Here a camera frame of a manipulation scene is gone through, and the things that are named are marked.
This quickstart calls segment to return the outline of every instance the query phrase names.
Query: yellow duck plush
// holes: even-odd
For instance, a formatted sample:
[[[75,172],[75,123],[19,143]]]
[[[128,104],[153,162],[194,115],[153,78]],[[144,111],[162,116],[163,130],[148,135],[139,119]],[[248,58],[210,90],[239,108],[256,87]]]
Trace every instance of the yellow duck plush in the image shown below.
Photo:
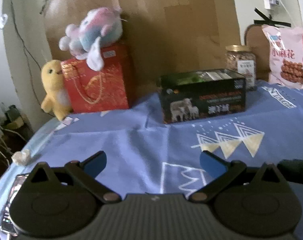
[[[46,113],[53,111],[57,119],[62,121],[72,108],[64,87],[61,62],[59,60],[47,62],[41,70],[41,80],[47,93],[41,109]]]

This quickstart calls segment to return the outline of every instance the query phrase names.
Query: plastic jar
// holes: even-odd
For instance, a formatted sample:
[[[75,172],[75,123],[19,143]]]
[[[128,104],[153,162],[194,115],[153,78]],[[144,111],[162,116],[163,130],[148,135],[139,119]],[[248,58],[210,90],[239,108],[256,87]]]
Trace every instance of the plastic jar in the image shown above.
[[[256,56],[249,46],[230,45],[226,47],[226,68],[246,77],[246,89],[256,89]]]

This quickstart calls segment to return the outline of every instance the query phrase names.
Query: stuffed animal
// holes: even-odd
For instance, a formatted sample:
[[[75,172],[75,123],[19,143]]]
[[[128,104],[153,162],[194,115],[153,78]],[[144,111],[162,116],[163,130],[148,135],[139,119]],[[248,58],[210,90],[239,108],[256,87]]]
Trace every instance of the stuffed animal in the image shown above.
[[[60,39],[59,48],[69,50],[77,59],[87,59],[91,69],[100,71],[104,66],[100,48],[115,43],[123,33],[120,12],[107,7],[89,11],[80,26],[67,26],[66,36]]]
[[[72,108],[64,88],[61,62],[59,60],[47,62],[41,70],[41,79],[47,93],[41,109],[46,113],[53,111],[57,119],[62,121],[72,111]]]

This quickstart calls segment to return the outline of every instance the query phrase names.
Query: gold lid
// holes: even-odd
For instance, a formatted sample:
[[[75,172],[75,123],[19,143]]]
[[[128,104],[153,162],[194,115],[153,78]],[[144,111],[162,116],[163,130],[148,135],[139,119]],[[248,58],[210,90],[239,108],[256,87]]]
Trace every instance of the gold lid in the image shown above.
[[[243,45],[230,45],[226,47],[227,51],[251,51],[251,48],[249,46],[243,46]]]

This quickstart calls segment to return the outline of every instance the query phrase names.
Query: red gift bag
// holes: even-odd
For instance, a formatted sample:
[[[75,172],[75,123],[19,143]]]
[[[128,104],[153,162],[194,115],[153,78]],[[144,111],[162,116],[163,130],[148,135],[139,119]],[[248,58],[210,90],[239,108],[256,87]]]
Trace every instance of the red gift bag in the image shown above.
[[[86,60],[61,63],[74,113],[128,109],[135,100],[134,72],[128,47],[116,43],[101,49],[104,68],[90,69]]]

